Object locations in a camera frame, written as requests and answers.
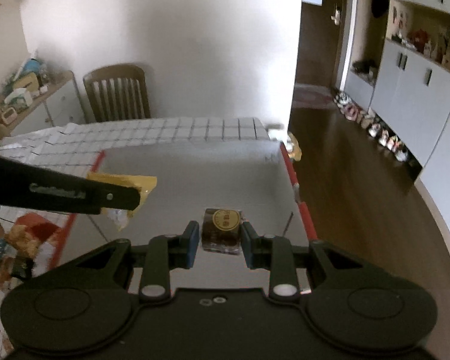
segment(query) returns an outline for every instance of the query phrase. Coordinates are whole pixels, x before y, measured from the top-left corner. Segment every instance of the yellow bag on floor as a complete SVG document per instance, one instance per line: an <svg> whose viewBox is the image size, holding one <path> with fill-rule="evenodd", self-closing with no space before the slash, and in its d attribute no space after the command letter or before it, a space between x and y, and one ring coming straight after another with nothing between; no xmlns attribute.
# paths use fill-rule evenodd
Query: yellow bag on floor
<svg viewBox="0 0 450 360"><path fill-rule="evenodd" d="M139 191L140 204L133 211L102 208L102 214L105 214L115 223L118 231L122 231L127 227L130 218L137 213L140 207L145 203L145 200L147 200L149 193L157 186L157 178L153 176L111 175L108 173L88 172L87 179L120 185L122 187L132 187Z"/></svg>

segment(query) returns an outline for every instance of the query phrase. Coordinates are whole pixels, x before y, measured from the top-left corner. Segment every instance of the wooden chair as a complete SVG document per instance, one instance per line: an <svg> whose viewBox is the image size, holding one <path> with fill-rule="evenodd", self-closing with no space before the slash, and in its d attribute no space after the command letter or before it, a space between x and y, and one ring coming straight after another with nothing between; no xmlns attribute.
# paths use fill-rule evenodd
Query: wooden chair
<svg viewBox="0 0 450 360"><path fill-rule="evenodd" d="M145 73L134 64L114 64L83 77L97 122L150 118Z"/></svg>

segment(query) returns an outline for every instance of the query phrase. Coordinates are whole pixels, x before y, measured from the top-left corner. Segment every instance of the baseboard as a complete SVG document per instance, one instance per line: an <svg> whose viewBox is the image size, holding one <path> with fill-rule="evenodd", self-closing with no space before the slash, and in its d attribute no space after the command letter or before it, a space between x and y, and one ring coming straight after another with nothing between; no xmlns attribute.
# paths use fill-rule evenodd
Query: baseboard
<svg viewBox="0 0 450 360"><path fill-rule="evenodd" d="M437 223L437 226L440 229L440 233L442 233L443 240L445 241L445 245L447 246L448 253L450 254L450 230L447 224L445 223L442 214L440 214L440 211L438 207L435 205L433 198L430 196L430 193L428 193L427 188L419 178L415 182L415 187L416 190L421 195L421 197L423 198L423 201L427 205L428 209L430 210L433 219Z"/></svg>

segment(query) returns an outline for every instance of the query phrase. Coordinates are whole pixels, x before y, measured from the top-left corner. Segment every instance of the wooden countertop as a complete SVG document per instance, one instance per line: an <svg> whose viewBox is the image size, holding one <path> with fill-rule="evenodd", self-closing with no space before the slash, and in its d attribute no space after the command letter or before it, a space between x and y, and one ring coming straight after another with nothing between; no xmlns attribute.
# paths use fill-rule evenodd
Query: wooden countertop
<svg viewBox="0 0 450 360"><path fill-rule="evenodd" d="M57 84L48 84L48 92L34 99L32 105L28 107L26 110L18 114L18 117L6 127L9 132L12 132L14 128L16 128L27 116L29 116L36 107L38 107L41 103L43 103L46 99L48 99L51 95L53 95L56 91L62 88L66 83L73 79L73 72L68 70L61 74L61 79Z"/></svg>

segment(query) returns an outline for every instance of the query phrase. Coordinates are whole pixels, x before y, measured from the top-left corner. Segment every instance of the wooden floor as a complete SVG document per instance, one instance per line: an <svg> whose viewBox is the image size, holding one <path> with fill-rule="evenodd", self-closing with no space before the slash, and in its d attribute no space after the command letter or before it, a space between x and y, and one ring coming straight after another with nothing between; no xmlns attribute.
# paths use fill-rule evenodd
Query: wooden floor
<svg viewBox="0 0 450 360"><path fill-rule="evenodd" d="M319 238L428 289L439 316L427 348L450 360L450 256L405 167L338 109L294 109L290 130Z"/></svg>

